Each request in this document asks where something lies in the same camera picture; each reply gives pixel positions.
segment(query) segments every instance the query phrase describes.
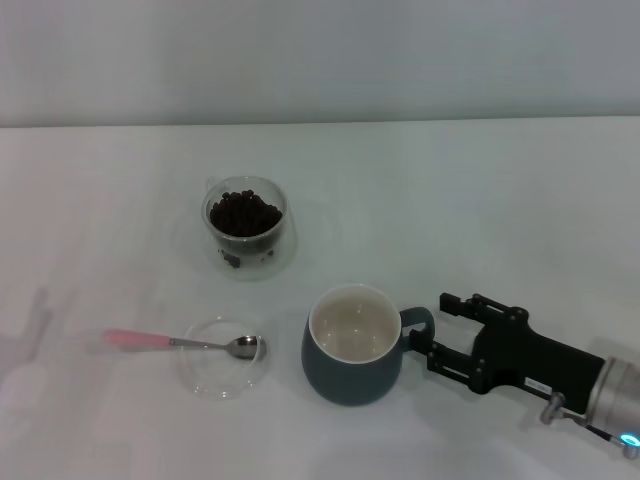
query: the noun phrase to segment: clear glass dish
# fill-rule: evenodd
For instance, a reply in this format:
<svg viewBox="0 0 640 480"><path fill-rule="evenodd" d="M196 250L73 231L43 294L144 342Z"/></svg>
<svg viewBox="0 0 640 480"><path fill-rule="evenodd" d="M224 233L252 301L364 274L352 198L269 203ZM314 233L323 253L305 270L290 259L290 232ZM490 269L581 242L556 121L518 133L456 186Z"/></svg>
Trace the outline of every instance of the clear glass dish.
<svg viewBox="0 0 640 480"><path fill-rule="evenodd" d="M264 337L255 327L236 318L218 316L189 327L184 338L223 345L246 335L256 335L260 339L253 360L232 357L224 350L181 348L181 374L187 388L216 400L237 398L262 378L269 359Z"/></svg>
<svg viewBox="0 0 640 480"><path fill-rule="evenodd" d="M213 238L214 262L225 273L237 279L257 279L279 271L291 258L296 238L291 225L287 197L271 180L261 177L229 177L217 183L208 182L202 202L202 220ZM211 222L211 210L224 193L252 190L267 204L282 212L270 230L253 237L235 237L218 230Z"/></svg>

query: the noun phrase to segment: robotic arm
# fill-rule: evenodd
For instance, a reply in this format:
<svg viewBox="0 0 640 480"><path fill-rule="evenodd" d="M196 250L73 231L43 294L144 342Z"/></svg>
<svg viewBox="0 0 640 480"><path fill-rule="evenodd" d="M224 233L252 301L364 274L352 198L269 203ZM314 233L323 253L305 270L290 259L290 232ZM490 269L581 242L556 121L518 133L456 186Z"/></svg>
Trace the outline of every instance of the robotic arm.
<svg viewBox="0 0 640 480"><path fill-rule="evenodd" d="M484 395L511 385L547 400L540 420L549 425L569 418L622 448L626 458L640 454L640 369L607 361L535 333L529 313L481 295L461 301L443 293L440 310L484 325L471 355L433 340L428 328L412 330L409 346L426 355L427 368Z"/></svg>

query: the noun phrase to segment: pink spoon handle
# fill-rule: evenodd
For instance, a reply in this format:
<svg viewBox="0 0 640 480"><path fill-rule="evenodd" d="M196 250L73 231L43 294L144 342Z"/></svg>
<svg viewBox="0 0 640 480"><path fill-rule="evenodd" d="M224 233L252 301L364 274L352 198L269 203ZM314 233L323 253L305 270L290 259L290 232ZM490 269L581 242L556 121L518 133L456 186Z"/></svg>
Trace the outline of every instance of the pink spoon handle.
<svg viewBox="0 0 640 480"><path fill-rule="evenodd" d="M166 348L171 346L171 338L166 335L133 332L131 330L107 330L102 338L105 343L115 347Z"/></svg>

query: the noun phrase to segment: mug handle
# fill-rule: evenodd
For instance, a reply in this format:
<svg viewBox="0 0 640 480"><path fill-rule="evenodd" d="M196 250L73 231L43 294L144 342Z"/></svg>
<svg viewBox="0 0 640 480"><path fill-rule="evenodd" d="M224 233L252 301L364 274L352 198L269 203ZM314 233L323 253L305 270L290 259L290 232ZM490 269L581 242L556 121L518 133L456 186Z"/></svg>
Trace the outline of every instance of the mug handle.
<svg viewBox="0 0 640 480"><path fill-rule="evenodd" d="M433 340L433 337L436 335L436 322L433 320L431 312L424 307L413 307L402 310L400 312L400 321L402 328L424 323L424 332L429 335L431 340ZM402 342L403 352L411 350L408 336L402 336L400 341Z"/></svg>

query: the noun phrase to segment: blue led light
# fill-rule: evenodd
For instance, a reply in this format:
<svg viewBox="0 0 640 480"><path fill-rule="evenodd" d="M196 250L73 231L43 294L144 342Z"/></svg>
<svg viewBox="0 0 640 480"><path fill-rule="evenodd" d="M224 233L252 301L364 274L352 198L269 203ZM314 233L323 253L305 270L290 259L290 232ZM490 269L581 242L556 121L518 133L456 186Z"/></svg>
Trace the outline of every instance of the blue led light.
<svg viewBox="0 0 640 480"><path fill-rule="evenodd" d="M623 433L620 435L620 440L622 440L627 445L631 445L632 447L640 447L640 440L633 433Z"/></svg>

